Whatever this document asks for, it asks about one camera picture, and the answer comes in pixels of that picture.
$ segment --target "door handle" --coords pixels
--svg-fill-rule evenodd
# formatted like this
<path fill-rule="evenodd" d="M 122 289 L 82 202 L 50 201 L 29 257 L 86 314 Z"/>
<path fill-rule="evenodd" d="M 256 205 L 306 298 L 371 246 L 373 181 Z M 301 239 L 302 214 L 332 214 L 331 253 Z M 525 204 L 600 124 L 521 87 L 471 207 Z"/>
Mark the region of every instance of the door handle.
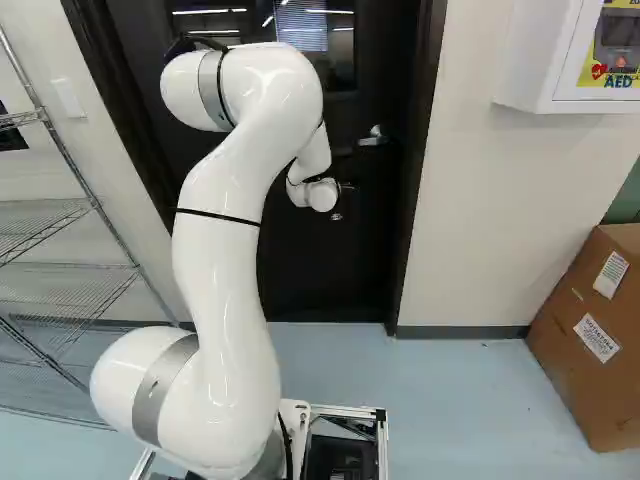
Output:
<path fill-rule="evenodd" d="M 378 145 L 384 145 L 386 143 L 389 143 L 389 137 L 382 134 L 380 125 L 371 127 L 369 136 L 358 140 L 358 145 L 361 147 L 377 147 Z"/>

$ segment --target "robotic arm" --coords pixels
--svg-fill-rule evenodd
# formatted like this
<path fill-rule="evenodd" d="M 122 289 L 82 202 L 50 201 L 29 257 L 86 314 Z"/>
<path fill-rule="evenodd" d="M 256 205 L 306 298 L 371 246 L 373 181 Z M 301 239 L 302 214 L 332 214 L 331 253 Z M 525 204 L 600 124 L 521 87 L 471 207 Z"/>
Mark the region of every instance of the robotic arm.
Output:
<path fill-rule="evenodd" d="M 197 336 L 171 327 L 123 336 L 96 364 L 91 397 L 117 430 L 205 478 L 236 480 L 273 442 L 280 404 L 255 275 L 264 199 L 295 159 L 295 205 L 328 211 L 337 200 L 333 179 L 304 182 L 331 164 L 322 89 L 303 55 L 265 43 L 183 53 L 161 91 L 187 125 L 231 131 L 187 176 L 174 226 L 174 274 Z"/>

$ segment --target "white wall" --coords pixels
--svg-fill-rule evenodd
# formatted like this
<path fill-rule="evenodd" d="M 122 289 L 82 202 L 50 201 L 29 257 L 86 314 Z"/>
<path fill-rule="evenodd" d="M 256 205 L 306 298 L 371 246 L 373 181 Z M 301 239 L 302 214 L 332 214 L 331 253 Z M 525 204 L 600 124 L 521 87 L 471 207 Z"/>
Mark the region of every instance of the white wall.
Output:
<path fill-rule="evenodd" d="M 170 236 L 120 141 L 59 0 L 0 0 L 0 23 L 80 170 L 101 198 L 107 215 L 176 317 L 188 320 L 171 271 Z M 59 77 L 71 80 L 87 113 L 86 119 L 65 116 L 50 85 L 52 79 Z M 0 98 L 10 112 L 32 108 L 3 53 L 0 53 Z M 81 190 L 46 130 L 33 125 L 21 132 L 30 149 L 0 154 L 0 200 L 80 196 Z M 109 244 L 113 242 L 105 233 L 98 219 L 87 216 L 24 259 L 124 260 Z M 157 318 L 161 312 L 157 306 L 152 308 L 149 298 L 149 292 L 138 282 L 126 293 L 123 302 L 113 306 L 111 317 L 164 320 Z"/>
<path fill-rule="evenodd" d="M 637 115 L 492 105 L 511 6 L 448 2 L 401 325 L 528 324 L 640 153 Z"/>

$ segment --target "metal wire shelf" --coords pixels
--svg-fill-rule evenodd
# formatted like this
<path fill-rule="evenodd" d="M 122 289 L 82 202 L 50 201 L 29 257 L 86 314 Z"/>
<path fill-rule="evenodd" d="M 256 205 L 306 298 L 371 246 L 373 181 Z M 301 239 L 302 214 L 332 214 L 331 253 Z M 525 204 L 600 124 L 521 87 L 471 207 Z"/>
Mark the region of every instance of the metal wire shelf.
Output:
<path fill-rule="evenodd" d="M 85 198 L 0 202 L 0 268 L 93 209 Z"/>
<path fill-rule="evenodd" d="M 129 265 L 10 263 L 0 269 L 0 312 L 39 349 L 59 359 L 138 275 Z M 25 360 L 7 356 L 0 345 L 3 359 Z"/>
<path fill-rule="evenodd" d="M 101 422 L 89 397 L 0 330 L 0 409 L 61 418 L 76 423 Z"/>
<path fill-rule="evenodd" d="M 37 108 L 30 112 L 7 113 L 0 115 L 0 132 L 11 130 L 12 128 L 24 127 L 30 123 L 42 120 L 42 108 Z"/>

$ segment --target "black door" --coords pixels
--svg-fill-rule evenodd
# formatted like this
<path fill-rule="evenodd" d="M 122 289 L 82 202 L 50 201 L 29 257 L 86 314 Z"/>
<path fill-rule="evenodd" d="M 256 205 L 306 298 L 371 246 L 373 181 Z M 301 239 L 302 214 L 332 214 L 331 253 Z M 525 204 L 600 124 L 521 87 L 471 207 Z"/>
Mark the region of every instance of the black door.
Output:
<path fill-rule="evenodd" d="M 119 42 L 113 48 L 177 185 L 224 139 L 185 126 L 162 102 L 163 54 L 179 33 L 227 45 L 284 41 L 316 67 L 341 196 L 335 210 L 319 214 L 290 203 L 283 175 L 274 182 L 258 252 L 269 320 L 384 322 L 390 315 L 419 10 L 419 0 L 105 0 L 102 17 L 110 16 Z"/>

